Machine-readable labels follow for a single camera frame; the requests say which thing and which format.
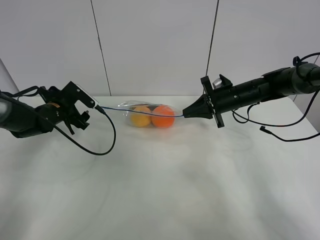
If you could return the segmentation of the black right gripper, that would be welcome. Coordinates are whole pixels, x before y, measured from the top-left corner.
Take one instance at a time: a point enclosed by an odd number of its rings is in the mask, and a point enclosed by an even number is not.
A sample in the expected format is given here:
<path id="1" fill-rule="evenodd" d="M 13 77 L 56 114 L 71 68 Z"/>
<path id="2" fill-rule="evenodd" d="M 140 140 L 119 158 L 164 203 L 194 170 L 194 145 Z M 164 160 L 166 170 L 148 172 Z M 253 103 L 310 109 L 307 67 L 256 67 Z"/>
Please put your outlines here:
<path id="1" fill-rule="evenodd" d="M 261 102 L 266 98 L 266 80 L 253 79 L 238 85 L 220 75 L 222 85 L 213 88 L 208 76 L 200 79 L 205 96 L 182 110 L 184 118 L 214 119 L 217 127 L 224 127 L 222 114 Z"/>

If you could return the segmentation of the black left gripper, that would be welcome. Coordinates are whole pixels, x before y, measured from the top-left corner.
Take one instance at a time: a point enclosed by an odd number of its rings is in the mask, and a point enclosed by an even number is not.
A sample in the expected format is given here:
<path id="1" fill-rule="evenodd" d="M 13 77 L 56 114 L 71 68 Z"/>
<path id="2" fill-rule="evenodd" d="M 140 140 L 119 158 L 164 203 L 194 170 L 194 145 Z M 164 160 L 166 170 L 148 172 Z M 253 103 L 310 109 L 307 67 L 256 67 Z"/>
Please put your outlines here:
<path id="1" fill-rule="evenodd" d="M 72 126 L 82 130 L 89 126 L 89 112 L 80 113 L 76 108 L 76 102 L 79 100 L 77 99 L 77 87 L 74 82 L 70 81 L 61 90 L 55 86 L 51 86 L 49 89 L 41 86 L 38 93 L 45 104 L 36 109 L 39 113 L 53 120 L 54 124 L 64 122 L 71 134 L 75 133 Z"/>

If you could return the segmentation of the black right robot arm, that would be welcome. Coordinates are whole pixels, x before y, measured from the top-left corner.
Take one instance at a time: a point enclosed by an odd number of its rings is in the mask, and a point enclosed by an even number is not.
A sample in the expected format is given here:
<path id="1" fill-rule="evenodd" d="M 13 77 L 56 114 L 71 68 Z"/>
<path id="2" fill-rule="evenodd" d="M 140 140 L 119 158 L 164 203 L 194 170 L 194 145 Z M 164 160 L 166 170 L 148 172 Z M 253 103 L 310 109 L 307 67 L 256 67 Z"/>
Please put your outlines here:
<path id="1" fill-rule="evenodd" d="M 200 79 L 204 94 L 182 110 L 184 118 L 214 118 L 218 128 L 224 127 L 222 114 L 256 103 L 291 95 L 311 94 L 320 89 L 320 67 L 304 63 L 266 73 L 260 78 L 233 85 L 220 75 L 214 83 L 208 76 Z"/>

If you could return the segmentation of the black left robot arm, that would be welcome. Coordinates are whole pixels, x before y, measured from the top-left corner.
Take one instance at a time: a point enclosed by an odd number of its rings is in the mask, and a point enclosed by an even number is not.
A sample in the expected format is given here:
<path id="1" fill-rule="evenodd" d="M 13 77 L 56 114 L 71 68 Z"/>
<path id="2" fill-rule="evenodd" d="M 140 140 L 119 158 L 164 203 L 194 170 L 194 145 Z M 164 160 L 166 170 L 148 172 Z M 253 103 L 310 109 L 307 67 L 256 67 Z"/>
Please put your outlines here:
<path id="1" fill-rule="evenodd" d="M 20 97 L 39 95 L 44 104 L 32 107 L 19 101 Z M 90 118 L 89 112 L 80 113 L 76 102 L 80 101 L 90 109 L 99 103 L 79 85 L 70 81 L 63 89 L 55 86 L 32 86 L 18 93 L 0 93 L 0 127 L 16 138 L 28 138 L 52 132 L 54 126 L 63 122 L 73 135 L 72 127 L 85 130 Z"/>

